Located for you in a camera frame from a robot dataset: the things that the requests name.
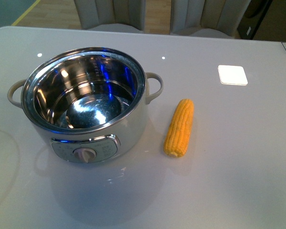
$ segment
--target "floor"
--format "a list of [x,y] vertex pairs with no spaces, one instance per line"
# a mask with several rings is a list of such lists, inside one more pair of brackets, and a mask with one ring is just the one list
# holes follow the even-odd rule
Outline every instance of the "floor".
[[[146,0],[145,32],[168,34],[171,0]],[[73,0],[40,0],[17,26],[81,29]]]

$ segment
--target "gray chair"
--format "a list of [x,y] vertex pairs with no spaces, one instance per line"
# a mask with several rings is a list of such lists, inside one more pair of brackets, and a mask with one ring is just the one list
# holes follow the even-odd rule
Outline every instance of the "gray chair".
[[250,0],[172,0],[171,35],[234,38]]
[[145,0],[74,0],[84,30],[143,33]]

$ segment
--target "white table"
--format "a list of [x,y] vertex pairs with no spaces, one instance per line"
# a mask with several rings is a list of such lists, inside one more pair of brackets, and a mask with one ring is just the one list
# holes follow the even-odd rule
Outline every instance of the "white table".
[[[148,105],[134,148],[111,162],[84,165],[56,156],[6,94],[44,61],[88,46],[131,55],[146,72],[162,76],[164,91]],[[242,66],[248,84],[221,84],[219,65]],[[193,132],[187,154],[173,159],[162,145],[183,98],[195,103]],[[283,45],[1,28],[1,228],[286,229]]]

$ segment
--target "corn cob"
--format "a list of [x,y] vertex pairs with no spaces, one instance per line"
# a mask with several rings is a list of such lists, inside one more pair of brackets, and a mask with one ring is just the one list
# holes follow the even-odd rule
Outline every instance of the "corn cob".
[[194,118],[194,103],[190,99],[179,102],[168,127],[163,150],[171,157],[182,157],[187,151]]

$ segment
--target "white handle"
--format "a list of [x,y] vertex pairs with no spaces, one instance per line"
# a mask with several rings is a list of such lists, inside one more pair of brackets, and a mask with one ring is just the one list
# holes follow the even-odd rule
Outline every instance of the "white handle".
[[153,99],[157,98],[162,93],[162,91],[163,91],[163,80],[159,75],[157,75],[155,73],[145,73],[145,75],[146,75],[147,79],[152,78],[152,79],[157,80],[160,83],[160,89],[153,94],[149,94],[149,86],[148,86],[148,82],[147,82],[147,96],[145,99],[146,99],[146,104],[149,104]]
[[10,87],[10,89],[8,91],[8,100],[10,101],[10,103],[16,107],[21,108],[21,109],[22,109],[21,103],[14,101],[13,95],[18,88],[24,86],[25,82],[26,82],[26,80],[20,80],[20,81],[16,82],[12,87]]

